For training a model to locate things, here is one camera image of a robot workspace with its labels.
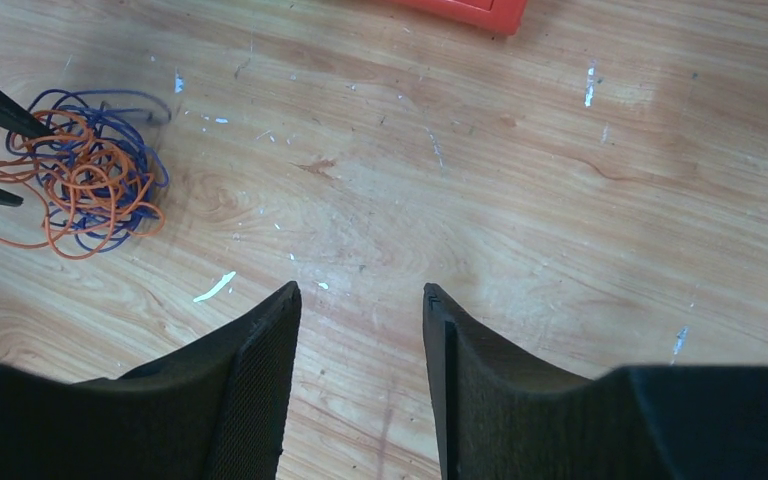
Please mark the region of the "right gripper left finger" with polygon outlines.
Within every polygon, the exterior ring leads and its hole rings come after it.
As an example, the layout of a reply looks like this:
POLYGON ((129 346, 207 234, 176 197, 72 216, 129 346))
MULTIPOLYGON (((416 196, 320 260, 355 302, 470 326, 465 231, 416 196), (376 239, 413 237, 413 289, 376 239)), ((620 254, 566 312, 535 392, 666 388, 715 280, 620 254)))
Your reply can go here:
POLYGON ((248 313, 115 378, 0 363, 0 479, 272 479, 302 313, 289 282, 248 313))

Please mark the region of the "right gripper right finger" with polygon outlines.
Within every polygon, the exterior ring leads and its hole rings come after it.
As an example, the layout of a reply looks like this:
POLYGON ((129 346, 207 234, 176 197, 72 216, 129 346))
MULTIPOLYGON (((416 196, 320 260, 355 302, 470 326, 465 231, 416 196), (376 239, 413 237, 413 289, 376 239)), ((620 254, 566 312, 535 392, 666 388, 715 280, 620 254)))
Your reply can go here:
POLYGON ((423 341, 445 479, 768 479, 768 366, 628 365, 590 380, 433 283, 423 341))

